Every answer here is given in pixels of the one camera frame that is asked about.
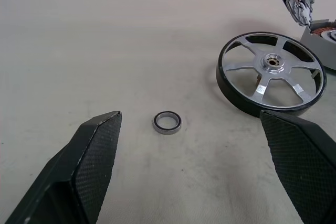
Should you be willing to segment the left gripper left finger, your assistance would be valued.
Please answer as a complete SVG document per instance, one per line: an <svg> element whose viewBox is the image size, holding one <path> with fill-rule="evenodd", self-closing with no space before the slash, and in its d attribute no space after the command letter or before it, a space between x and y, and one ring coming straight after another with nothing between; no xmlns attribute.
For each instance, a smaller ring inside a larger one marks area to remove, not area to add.
<svg viewBox="0 0 336 224"><path fill-rule="evenodd" d="M39 173L6 223L96 223L111 180L122 113L82 123Z"/></svg>

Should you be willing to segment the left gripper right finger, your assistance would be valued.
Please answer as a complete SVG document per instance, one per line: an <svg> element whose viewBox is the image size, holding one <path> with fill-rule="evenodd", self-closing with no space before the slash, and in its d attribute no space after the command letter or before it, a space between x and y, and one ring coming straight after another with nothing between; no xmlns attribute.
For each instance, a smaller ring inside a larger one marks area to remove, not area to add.
<svg viewBox="0 0 336 224"><path fill-rule="evenodd" d="M262 110L276 173L303 223L335 223L335 141L317 124Z"/></svg>

